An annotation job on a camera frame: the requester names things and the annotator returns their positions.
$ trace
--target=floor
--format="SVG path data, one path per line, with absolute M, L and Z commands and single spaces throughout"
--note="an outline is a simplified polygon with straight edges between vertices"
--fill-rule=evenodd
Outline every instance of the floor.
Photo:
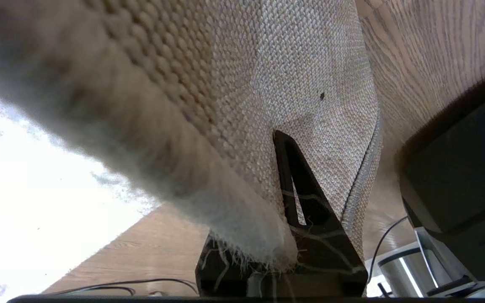
M 435 128 L 436 116 L 461 103 L 464 92 L 485 81 L 485 0 L 356 0 L 356 4 L 384 122 L 384 149 L 364 226 L 364 255 L 370 258 L 383 232 L 405 215 L 397 171 L 408 159 L 408 147 L 416 145 L 412 138 L 424 138 L 420 134 Z M 46 292 L 117 280 L 194 280 L 206 233 L 164 205 Z M 412 229 L 402 223 L 379 253 L 412 241 Z M 137 289 L 141 294 L 153 290 L 191 294 L 172 282 Z

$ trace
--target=wooden floor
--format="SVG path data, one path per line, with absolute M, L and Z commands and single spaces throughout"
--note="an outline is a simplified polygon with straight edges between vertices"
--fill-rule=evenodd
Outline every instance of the wooden floor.
M 443 109 L 485 80 L 485 0 L 356 0 L 383 109 L 384 149 L 364 226 L 364 255 L 405 215 L 397 171 L 406 143 Z M 194 280 L 207 230 L 163 206 L 52 285 L 47 292 L 145 278 Z M 414 241 L 408 223 L 381 246 Z M 191 291 L 173 282 L 135 287 L 141 295 Z

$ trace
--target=black cable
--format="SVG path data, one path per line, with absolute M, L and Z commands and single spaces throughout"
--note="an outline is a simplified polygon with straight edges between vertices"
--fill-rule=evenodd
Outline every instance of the black cable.
M 407 219 L 408 217 L 405 216 L 401 219 L 399 219 L 398 221 L 396 221 L 396 223 L 394 223 L 391 227 L 389 227 L 389 229 L 386 230 L 385 234 L 383 234 L 383 236 L 381 237 L 381 240 L 379 240 L 379 243 L 377 244 L 377 247 L 376 247 L 376 251 L 375 253 L 373 253 L 373 258 L 372 258 L 372 264 L 370 265 L 370 274 L 368 275 L 368 282 L 366 282 L 366 284 L 369 284 L 370 283 L 370 280 L 372 279 L 372 271 L 373 271 L 373 264 L 375 263 L 376 261 L 376 257 L 377 257 L 377 252 L 379 251 L 379 247 L 381 247 L 381 243 L 383 242 L 383 240 L 385 240 L 385 237 L 387 236 L 387 234 L 393 229 L 395 228 L 398 224 L 400 224 L 403 220 Z
M 84 291 L 92 291 L 92 290 L 98 290 L 98 289 L 108 289 L 107 287 L 112 287 L 112 288 L 119 288 L 119 289 L 125 289 L 131 295 L 135 293 L 134 289 L 129 288 L 129 287 L 117 287 L 117 285 L 120 284 L 140 284 L 140 283 L 149 283 L 149 282 L 163 282 L 163 281 L 168 281 L 168 282 L 177 282 L 181 284 L 185 284 L 186 286 L 190 287 L 197 295 L 199 294 L 196 288 L 192 286 L 192 282 L 186 281 L 186 280 L 180 280 L 180 279 L 171 279 L 171 278 L 162 278 L 162 279 L 147 279 L 147 280 L 132 280 L 132 281 L 122 281 L 122 282 L 111 282 L 111 283 L 104 283 L 104 284 L 97 284 L 97 285 L 91 285 L 91 286 L 85 286 L 85 287 L 80 287 L 80 288 L 74 288 L 71 290 L 66 290 L 66 291 L 60 291 L 60 292 L 54 292 L 50 293 L 48 295 L 67 295 L 70 293 L 77 293 L 77 292 L 84 292 Z

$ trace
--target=hardwood floor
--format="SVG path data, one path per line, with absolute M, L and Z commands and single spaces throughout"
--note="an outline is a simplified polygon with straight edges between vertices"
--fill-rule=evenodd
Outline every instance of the hardwood floor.
M 397 171 L 414 151 L 412 137 L 420 147 L 434 137 L 429 133 L 450 127 L 472 110 L 457 111 L 474 104 L 464 93 L 485 81 L 485 0 L 385 0 L 361 23 L 384 122 L 364 227 L 370 257 L 385 229 L 404 215 Z M 439 125 L 436 117 L 443 117 Z M 380 253 L 414 240 L 404 223 Z
M 425 126 L 431 129 L 430 122 L 444 109 L 461 103 L 464 92 L 485 80 L 485 0 L 356 0 L 356 4 L 384 123 L 384 149 L 364 226 L 368 259 L 383 232 L 405 215 L 397 171 L 406 158 L 406 146 L 421 129 L 428 129 Z M 205 228 L 164 205 L 46 292 L 145 278 L 194 280 L 206 235 Z M 412 241 L 412 229 L 402 223 L 380 253 Z M 152 290 L 192 294 L 171 282 L 136 289 L 141 295 Z

